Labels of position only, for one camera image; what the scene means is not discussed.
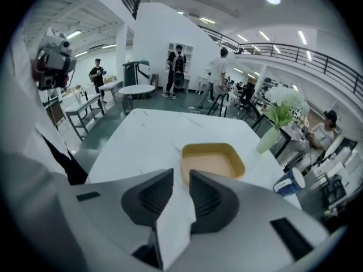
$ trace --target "flower vase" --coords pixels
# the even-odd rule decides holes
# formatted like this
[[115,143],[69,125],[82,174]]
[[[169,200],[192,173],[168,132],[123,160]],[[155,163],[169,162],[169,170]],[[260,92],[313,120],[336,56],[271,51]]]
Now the flower vase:
[[259,154],[262,154],[269,150],[274,143],[277,141],[278,136],[280,135],[280,130],[272,127],[269,129],[265,135],[261,138],[260,142],[256,146],[256,151]]

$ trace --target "robotic arm camera mount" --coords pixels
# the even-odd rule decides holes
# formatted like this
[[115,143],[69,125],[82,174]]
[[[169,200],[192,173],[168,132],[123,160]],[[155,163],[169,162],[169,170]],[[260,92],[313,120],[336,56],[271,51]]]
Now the robotic arm camera mount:
[[62,32],[48,28],[36,54],[35,70],[42,74],[39,90],[65,87],[65,78],[75,69],[77,62],[71,55],[69,46],[70,43]]

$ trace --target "cable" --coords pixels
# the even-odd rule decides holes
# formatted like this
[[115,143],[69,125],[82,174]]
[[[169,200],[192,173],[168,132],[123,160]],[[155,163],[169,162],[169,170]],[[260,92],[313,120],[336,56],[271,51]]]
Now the cable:
[[50,106],[50,100],[49,100],[49,90],[47,90],[47,93],[48,93],[48,108],[49,108],[49,110],[50,110],[50,113],[52,114],[53,123],[54,123],[54,125],[55,125],[56,129],[58,130],[58,126],[57,126],[57,123],[56,123],[56,119],[55,119],[55,117],[54,117],[54,114],[53,114],[53,111],[52,111],[52,107]]

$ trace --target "man in black shirt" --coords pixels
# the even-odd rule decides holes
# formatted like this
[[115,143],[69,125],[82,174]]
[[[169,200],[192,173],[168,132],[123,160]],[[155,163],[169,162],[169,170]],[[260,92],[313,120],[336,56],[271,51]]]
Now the man in black shirt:
[[[163,95],[164,97],[169,97],[169,94],[170,94],[170,89],[171,89],[171,86],[174,82],[174,74],[176,71],[179,71],[179,72],[184,72],[184,67],[185,67],[185,63],[187,62],[187,58],[185,57],[185,54],[182,53],[182,50],[183,50],[183,47],[181,45],[177,45],[176,46],[176,53],[175,52],[172,52],[170,53],[169,57],[168,57],[168,60],[167,60],[167,64],[170,65],[169,67],[169,76],[168,76],[168,83],[166,85],[166,92],[165,94]],[[178,63],[173,63],[175,59],[177,59],[176,55],[178,56],[182,56],[183,57],[183,65],[182,66],[179,66]],[[173,94],[172,94],[172,100],[175,100],[176,96],[176,92],[178,91],[177,88],[175,88],[174,86],[174,89],[172,90]]]
[[[96,93],[99,94],[100,90],[98,89],[100,86],[103,86],[103,77],[102,75],[106,74],[106,71],[103,69],[103,67],[100,66],[100,59],[96,58],[95,59],[95,67],[90,71],[89,76],[91,81],[93,82],[93,84],[95,85],[95,89],[96,89]],[[107,104],[107,102],[105,102],[103,100],[104,97],[104,91],[101,90],[101,98],[103,101],[103,104]]]

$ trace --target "white table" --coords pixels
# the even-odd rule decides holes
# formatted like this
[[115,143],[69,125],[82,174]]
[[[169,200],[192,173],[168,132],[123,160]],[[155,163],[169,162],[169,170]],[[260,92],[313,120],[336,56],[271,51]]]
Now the white table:
[[[182,148],[190,143],[228,143],[235,148],[246,166],[241,181],[272,190],[274,183],[284,173],[269,151],[260,155],[254,150],[259,140],[241,120],[135,109],[103,147],[87,181],[105,182],[159,169],[174,169],[173,194],[157,221],[166,269],[188,245],[190,225],[195,221],[189,189],[182,182]],[[286,200],[301,209],[296,195],[286,197]]]
[[113,98],[113,102],[116,103],[115,92],[117,92],[120,88],[122,88],[122,86],[123,86],[122,80],[114,80],[112,82],[104,84],[103,86],[100,86],[98,89],[103,91],[110,91]]
[[[104,111],[103,108],[93,108],[91,105],[93,103],[95,103],[97,100],[100,99],[100,94],[96,93],[96,94],[91,94],[88,95],[88,100],[86,100],[85,97],[81,98],[81,103],[74,103],[71,106],[69,106],[68,108],[65,109],[65,114],[68,117],[68,120],[71,124],[71,126],[73,127],[75,133],[77,134],[78,138],[83,141],[83,138],[85,137],[84,135],[80,135],[80,133],[78,132],[77,128],[83,128],[86,132],[86,135],[88,134],[88,130],[86,128],[87,124],[92,120],[92,119],[98,119],[96,118],[96,115],[99,112],[102,112],[102,115],[104,115]],[[81,111],[86,111],[86,114],[81,117]],[[73,123],[73,121],[71,120],[70,116],[77,116],[80,125],[75,125]]]
[[137,95],[137,98],[139,95],[141,95],[142,99],[146,99],[145,95],[151,93],[154,90],[155,86],[150,84],[134,84],[132,86],[123,87],[119,90],[119,93],[125,96]]

